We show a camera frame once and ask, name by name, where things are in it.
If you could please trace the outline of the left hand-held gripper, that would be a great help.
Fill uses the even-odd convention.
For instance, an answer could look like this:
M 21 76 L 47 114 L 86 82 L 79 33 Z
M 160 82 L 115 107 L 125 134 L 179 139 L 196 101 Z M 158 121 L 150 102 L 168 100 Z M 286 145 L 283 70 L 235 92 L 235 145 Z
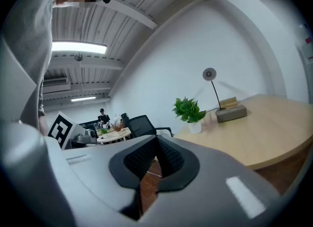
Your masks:
M 48 136 L 56 139 L 61 149 L 97 145 L 95 130 L 85 129 L 62 112 L 58 112 L 49 128 Z

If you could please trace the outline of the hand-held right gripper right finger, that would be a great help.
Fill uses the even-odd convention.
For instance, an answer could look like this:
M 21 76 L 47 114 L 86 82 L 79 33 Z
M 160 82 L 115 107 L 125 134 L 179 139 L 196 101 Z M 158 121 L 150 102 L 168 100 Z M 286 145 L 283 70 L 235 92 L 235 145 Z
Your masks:
M 265 179 L 230 155 L 158 136 L 162 180 L 143 215 L 150 227 L 248 227 L 279 198 Z

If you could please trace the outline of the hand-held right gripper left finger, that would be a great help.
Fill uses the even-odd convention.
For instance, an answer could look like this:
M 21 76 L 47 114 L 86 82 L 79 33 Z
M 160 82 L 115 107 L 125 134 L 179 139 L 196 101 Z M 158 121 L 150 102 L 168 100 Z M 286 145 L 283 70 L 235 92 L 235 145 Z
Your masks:
M 62 152 L 66 197 L 76 221 L 157 221 L 142 211 L 140 182 L 155 158 L 155 137 Z

